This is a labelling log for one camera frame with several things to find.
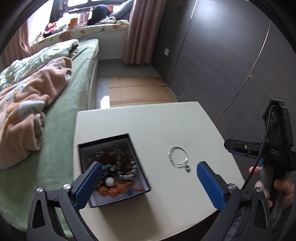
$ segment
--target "green bed sheet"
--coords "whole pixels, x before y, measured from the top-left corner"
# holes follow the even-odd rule
[[[97,39],[81,42],[72,57],[72,77],[58,99],[44,112],[46,122],[40,151],[0,170],[0,213],[13,226],[27,228],[30,206],[38,187],[60,189],[73,182],[73,143],[76,113],[86,110],[91,73],[99,51]],[[65,234],[71,233],[65,220]]]

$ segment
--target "cardboard floor covering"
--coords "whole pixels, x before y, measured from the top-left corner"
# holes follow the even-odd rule
[[[161,77],[113,77],[110,107],[178,102]]]

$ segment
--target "pink curtain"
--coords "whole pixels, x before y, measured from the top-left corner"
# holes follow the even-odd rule
[[[125,64],[150,63],[165,0],[135,0],[123,56]]]
[[[12,64],[13,61],[29,57],[33,54],[33,49],[28,42],[29,31],[28,23],[19,28],[1,55],[0,72]]]

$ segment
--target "black cable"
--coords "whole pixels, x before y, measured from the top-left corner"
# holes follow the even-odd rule
[[[257,160],[255,162],[255,165],[251,171],[251,173],[249,174],[248,178],[246,179],[246,181],[244,182],[244,185],[242,186],[242,189],[245,189],[246,185],[248,184],[248,182],[250,181],[256,167],[258,166],[258,163],[260,161],[260,158],[261,158],[261,155],[262,155],[262,152],[263,152],[263,148],[266,144],[266,141],[267,141],[267,136],[268,136],[268,131],[269,131],[269,127],[270,127],[270,117],[271,117],[271,110],[273,107],[275,107],[276,105],[273,105],[270,107],[269,109],[269,115],[268,115],[268,123],[267,123],[267,128],[266,128],[266,132],[265,132],[265,137],[264,137],[264,140],[263,140],[263,143],[262,143],[262,146],[261,146],[261,149],[259,151],[259,154],[258,154],[258,157],[257,157]]]

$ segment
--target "bangle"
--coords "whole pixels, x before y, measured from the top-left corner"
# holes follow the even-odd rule
[[[182,151],[185,153],[186,158],[185,158],[185,161],[184,161],[183,163],[175,163],[175,162],[173,161],[173,159],[172,159],[172,152],[173,152],[173,150],[175,150],[175,149],[180,149],[180,150],[182,150]],[[172,165],[173,165],[174,167],[177,167],[177,168],[182,168],[182,167],[184,167],[185,170],[186,170],[187,172],[190,172],[190,166],[187,164],[187,163],[188,163],[188,155],[187,155],[187,153],[185,152],[185,150],[184,150],[183,148],[181,148],[181,147],[179,147],[179,146],[173,146],[173,147],[169,150],[169,152],[168,152],[168,156],[169,156],[169,158],[170,158],[170,162],[172,163]]]

